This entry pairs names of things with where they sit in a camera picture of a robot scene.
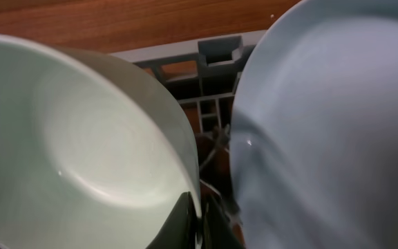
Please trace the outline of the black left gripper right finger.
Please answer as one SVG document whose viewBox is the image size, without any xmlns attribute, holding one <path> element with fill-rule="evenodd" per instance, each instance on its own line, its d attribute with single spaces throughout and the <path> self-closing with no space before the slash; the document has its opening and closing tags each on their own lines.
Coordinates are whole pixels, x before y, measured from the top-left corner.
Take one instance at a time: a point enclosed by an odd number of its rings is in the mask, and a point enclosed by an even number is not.
<svg viewBox="0 0 398 249">
<path fill-rule="evenodd" d="M 244 249 L 229 227 L 227 218 L 213 196 L 206 196 L 202 204 L 204 249 Z"/>
</svg>

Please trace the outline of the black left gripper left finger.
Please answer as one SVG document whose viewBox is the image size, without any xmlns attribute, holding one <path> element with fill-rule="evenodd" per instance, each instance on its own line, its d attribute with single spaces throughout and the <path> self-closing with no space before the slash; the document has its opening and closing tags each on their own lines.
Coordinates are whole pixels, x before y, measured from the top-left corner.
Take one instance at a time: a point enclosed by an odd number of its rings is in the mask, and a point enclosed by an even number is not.
<svg viewBox="0 0 398 249">
<path fill-rule="evenodd" d="M 146 249 L 194 249 L 197 222 L 191 193 L 184 192 Z"/>
</svg>

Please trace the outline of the green bowl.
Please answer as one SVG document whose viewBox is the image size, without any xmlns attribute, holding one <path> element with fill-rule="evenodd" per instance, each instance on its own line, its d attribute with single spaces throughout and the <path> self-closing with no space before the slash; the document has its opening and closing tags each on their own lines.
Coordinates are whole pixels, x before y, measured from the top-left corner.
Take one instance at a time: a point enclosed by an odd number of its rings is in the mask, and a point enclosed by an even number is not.
<svg viewBox="0 0 398 249">
<path fill-rule="evenodd" d="M 190 192 L 178 101 L 118 57 L 0 35 L 0 248 L 146 248 Z"/>
</svg>

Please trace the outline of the light blue plate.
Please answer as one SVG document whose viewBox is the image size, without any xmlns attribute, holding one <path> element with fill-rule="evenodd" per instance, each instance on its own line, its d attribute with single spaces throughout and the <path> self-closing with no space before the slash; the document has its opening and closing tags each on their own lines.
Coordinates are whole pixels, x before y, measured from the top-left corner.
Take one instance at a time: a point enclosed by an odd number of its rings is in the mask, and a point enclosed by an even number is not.
<svg viewBox="0 0 398 249">
<path fill-rule="evenodd" d="M 248 248 L 398 248 L 398 0 L 301 1 L 234 99 Z"/>
</svg>

